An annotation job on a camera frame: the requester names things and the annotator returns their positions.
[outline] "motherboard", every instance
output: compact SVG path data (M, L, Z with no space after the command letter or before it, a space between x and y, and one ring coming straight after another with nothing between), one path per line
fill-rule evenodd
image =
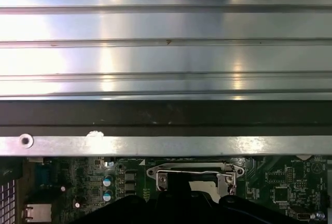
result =
M322 156L43 158L34 163L35 187L26 205L40 202L38 195L45 191L58 192L56 201L49 199L53 224L69 223L128 195L156 198L167 188L169 172L191 173L191 189L216 202L233 193L299 220L327 223L327 159Z

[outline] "green circuit board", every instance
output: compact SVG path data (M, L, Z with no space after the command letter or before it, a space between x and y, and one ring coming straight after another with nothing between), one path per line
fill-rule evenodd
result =
M153 198L157 192L156 180L148 176L149 168L165 163L217 162L244 168L244 174L237 178L236 195L239 197L294 218L303 209L308 213L327 213L327 159L322 156L308 159L297 156L53 158L36 165L36 187L70 185L65 195L65 207L53 218L53 223L66 224L127 195L135 194L146 201ZM84 202L76 207L78 196ZM327 218L315 222L327 223Z

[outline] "electrolytic capacitor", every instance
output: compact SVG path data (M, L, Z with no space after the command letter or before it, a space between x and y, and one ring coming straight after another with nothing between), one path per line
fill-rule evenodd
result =
M112 177L111 176L106 176L105 178L104 178L104 180L103 180L103 185L105 186L105 187L109 187L110 185L111 185L111 183L112 183Z
M104 195L103 195L103 200L105 202L109 202L112 199L112 197L113 197L112 191L106 190L105 193L104 193Z

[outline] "metal rail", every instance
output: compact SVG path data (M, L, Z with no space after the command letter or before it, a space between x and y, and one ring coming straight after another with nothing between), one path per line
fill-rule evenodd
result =
M0 156L195 157L331 155L331 136L0 137Z

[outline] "reflective metal surface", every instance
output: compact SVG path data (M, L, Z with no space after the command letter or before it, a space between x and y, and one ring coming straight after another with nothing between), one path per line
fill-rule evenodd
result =
M0 137L0 156L246 156L330 155L331 136L271 137Z
M332 0L0 0L0 99L332 99Z

